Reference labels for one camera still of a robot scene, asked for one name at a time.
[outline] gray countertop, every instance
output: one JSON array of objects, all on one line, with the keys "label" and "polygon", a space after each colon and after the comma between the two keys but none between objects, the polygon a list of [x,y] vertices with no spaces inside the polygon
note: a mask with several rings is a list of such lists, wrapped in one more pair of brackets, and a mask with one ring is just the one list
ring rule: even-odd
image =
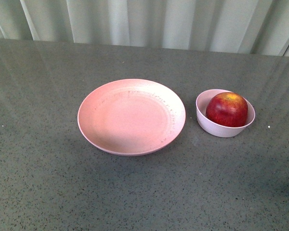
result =
[{"label": "gray countertop", "polygon": [[[108,154],[78,128],[83,99],[125,78],[185,105],[155,153]],[[197,123],[215,88],[255,108],[234,138]],[[0,230],[289,230],[289,58],[0,39]]]}]

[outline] bowl rim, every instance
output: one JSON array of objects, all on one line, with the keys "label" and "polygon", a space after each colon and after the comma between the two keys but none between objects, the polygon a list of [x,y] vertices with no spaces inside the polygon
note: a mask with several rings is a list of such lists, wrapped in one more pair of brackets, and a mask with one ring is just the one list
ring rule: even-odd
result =
[{"label": "bowl rim", "polygon": [[255,118],[256,118],[255,109],[254,109],[254,107],[252,106],[252,104],[251,104],[247,99],[245,99],[244,97],[243,97],[243,98],[245,99],[245,101],[247,102],[247,104],[251,106],[251,108],[252,108],[252,112],[251,112],[251,113],[253,114],[253,118],[252,118],[252,120],[251,120],[248,124],[245,124],[244,126],[240,126],[240,127],[228,127],[228,126],[224,126],[224,125],[217,124],[217,123],[213,122],[212,120],[209,120],[209,119],[200,111],[200,109],[198,108],[198,99],[199,99],[199,97],[200,97],[203,93],[208,92],[208,91],[213,91],[213,90],[222,90],[223,92],[233,92],[233,91],[224,90],[224,89],[209,89],[209,90],[205,90],[205,91],[201,92],[201,93],[197,96],[197,98],[196,98],[196,108],[197,108],[197,111],[198,111],[201,115],[203,115],[203,117],[205,118],[205,120],[207,120],[207,121],[209,121],[209,122],[211,122],[211,123],[213,123],[213,124],[215,124],[215,125],[217,125],[217,126],[220,126],[220,127],[222,127],[222,128],[230,128],[230,129],[246,128],[246,127],[249,126],[252,122],[254,122],[254,120],[255,120]]}]

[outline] bowl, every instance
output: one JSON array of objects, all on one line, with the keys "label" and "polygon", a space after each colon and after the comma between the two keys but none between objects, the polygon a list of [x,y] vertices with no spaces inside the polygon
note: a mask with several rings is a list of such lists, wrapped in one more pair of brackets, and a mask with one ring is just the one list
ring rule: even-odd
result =
[{"label": "bowl", "polygon": [[247,102],[248,105],[248,117],[246,124],[241,127],[227,127],[223,125],[219,125],[217,123],[214,123],[213,121],[206,118],[206,109],[210,102],[210,100],[217,94],[222,92],[230,92],[228,90],[222,90],[222,89],[211,89],[206,90],[198,95],[196,99],[196,108],[197,108],[197,121],[199,125],[209,134],[217,136],[217,137],[233,137],[239,134],[241,131],[243,131],[247,126],[251,125],[252,122],[255,119],[255,110],[250,104],[250,102]]}]

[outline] apple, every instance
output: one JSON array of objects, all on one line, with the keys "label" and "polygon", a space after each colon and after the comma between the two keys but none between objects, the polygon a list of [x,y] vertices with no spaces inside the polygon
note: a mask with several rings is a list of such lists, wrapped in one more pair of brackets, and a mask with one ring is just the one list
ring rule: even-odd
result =
[{"label": "apple", "polygon": [[215,95],[206,109],[206,117],[214,123],[227,127],[244,126],[247,120],[246,100],[234,92]]}]

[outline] curtain fold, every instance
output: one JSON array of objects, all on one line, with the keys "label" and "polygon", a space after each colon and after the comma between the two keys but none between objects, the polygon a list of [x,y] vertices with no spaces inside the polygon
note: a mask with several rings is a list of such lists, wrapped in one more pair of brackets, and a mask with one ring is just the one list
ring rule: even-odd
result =
[{"label": "curtain fold", "polygon": [[0,38],[289,56],[289,0],[0,0]]}]

